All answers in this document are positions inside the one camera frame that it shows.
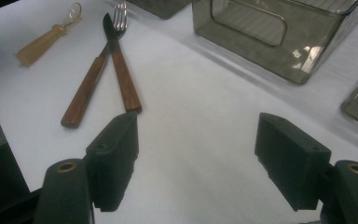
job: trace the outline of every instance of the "knife blade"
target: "knife blade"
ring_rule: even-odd
[[[103,68],[106,64],[110,51],[109,44],[106,43],[101,54],[94,59],[88,73],[85,75],[74,98],[72,99],[71,104],[69,104],[62,117],[61,126],[65,128],[77,128],[79,126],[103,72]]]
[[[109,13],[103,17],[103,29],[107,38],[107,42],[110,46],[113,64],[115,65],[118,85],[120,87],[121,97],[123,99],[126,112],[136,111],[140,113],[142,111],[141,102],[138,97],[138,93],[133,85],[130,71],[127,67],[126,61],[121,51],[120,44],[118,42],[119,36],[115,29],[112,19]]]

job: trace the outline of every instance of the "white tablecloth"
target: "white tablecloth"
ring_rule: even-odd
[[[31,67],[14,54],[61,23],[73,1],[20,0],[0,8],[0,123],[31,190],[57,161],[85,148],[124,113],[109,59],[78,129],[60,125],[106,43],[103,0],[80,0],[82,21]],[[128,4],[120,39],[143,103],[139,158],[115,213],[96,223],[298,223],[254,154],[260,112],[292,121],[333,152],[358,161],[358,124],[339,107],[358,83],[358,26],[304,86],[282,81],[193,32],[191,5],[161,20]]]

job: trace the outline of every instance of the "utensil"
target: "utensil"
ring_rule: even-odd
[[[51,30],[41,35],[36,40],[22,48],[17,54],[17,58],[26,66],[34,63],[48,48],[62,35],[66,34],[66,27],[79,21],[81,14],[81,5],[73,3],[69,8],[65,20],[61,25],[55,24]]]
[[[98,84],[106,59],[110,53],[109,45],[106,44],[101,54],[94,59],[88,73],[84,77],[79,89],[77,90],[74,99],[66,109],[65,114],[61,120],[61,126],[66,128],[77,128],[83,115],[86,111],[87,105],[90,102],[91,96]]]
[[[105,26],[106,24],[106,26],[112,27],[114,29],[114,34],[117,36],[116,38],[122,37],[125,33],[125,29],[127,27],[127,18],[126,16],[124,16],[125,14],[126,6],[124,3],[120,4],[119,6],[115,6],[115,14],[113,17],[115,25],[113,25],[112,19],[110,18],[108,13],[106,13],[103,18],[103,26]],[[91,67],[89,68],[88,73],[80,84],[80,87],[77,90],[74,99],[66,109],[66,112],[61,120],[61,126],[66,128],[77,128],[79,126],[80,121],[83,119],[84,113],[86,112],[86,108],[90,102],[91,96],[97,86],[98,80],[102,74],[104,65],[106,64],[107,56],[112,51],[113,48],[108,41],[104,46],[101,54],[95,58]],[[123,95],[124,105],[126,106],[126,111],[128,112],[134,110],[137,112],[141,112],[142,107],[136,90],[132,84],[130,73],[128,72],[124,58],[122,56],[121,58],[124,64],[123,66],[125,66],[125,68],[124,71],[120,73],[122,75],[118,80],[120,84],[121,94]]]
[[[113,18],[115,23],[112,23],[109,13],[106,13],[103,18],[103,29],[111,49],[117,80],[120,86],[121,97],[123,98],[124,107],[127,112],[137,111],[139,113],[142,111],[141,102],[135,86],[133,85],[130,71],[127,67],[126,61],[124,60],[124,56],[118,42],[127,30],[126,3],[115,6]]]

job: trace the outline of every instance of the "fork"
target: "fork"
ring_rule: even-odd
[[[115,28],[116,38],[113,41],[113,46],[111,46],[111,54],[113,58],[113,64],[115,65],[117,81],[120,87],[121,97],[123,98],[126,112],[137,111],[140,113],[142,111],[141,102],[139,100],[135,86],[133,85],[130,71],[127,67],[120,44],[118,42],[118,40],[127,31],[128,20],[126,3],[123,2],[121,4],[115,5],[114,9],[115,12],[113,14],[112,21]]]

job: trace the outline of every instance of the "knife handle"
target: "knife handle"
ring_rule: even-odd
[[[77,128],[79,126],[105,64],[106,57],[95,58],[88,73],[80,84],[74,99],[72,99],[71,104],[69,104],[62,117],[61,125],[63,127]]]
[[[116,75],[118,85],[120,86],[121,97],[123,98],[124,107],[126,112],[136,111],[140,113],[142,111],[141,101],[139,100],[138,93],[133,85],[130,71],[127,67],[124,56],[121,52],[121,47],[118,40],[115,40],[115,44],[112,50],[113,63],[115,64]]]
[[[17,52],[17,58],[26,66],[34,63],[52,44],[62,35],[66,34],[66,28],[62,25],[53,25],[51,30],[41,35],[33,42]]]

